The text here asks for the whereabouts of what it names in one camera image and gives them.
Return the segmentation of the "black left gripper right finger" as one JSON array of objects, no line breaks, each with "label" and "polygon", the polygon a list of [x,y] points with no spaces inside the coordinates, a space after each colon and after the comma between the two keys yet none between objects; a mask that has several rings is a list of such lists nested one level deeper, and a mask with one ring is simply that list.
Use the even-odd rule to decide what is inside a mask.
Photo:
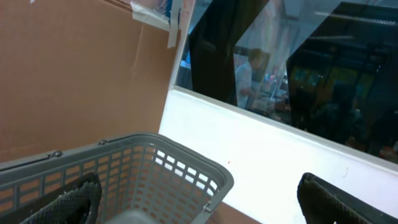
[{"label": "black left gripper right finger", "polygon": [[307,224],[397,224],[397,218],[309,172],[298,184],[297,199]]}]

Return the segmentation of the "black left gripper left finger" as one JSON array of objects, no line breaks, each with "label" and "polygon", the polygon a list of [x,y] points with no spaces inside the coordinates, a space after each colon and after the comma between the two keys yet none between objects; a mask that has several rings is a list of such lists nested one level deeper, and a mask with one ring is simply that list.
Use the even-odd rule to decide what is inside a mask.
[{"label": "black left gripper left finger", "polygon": [[90,172],[49,194],[1,216],[1,224],[95,224],[101,182]]}]

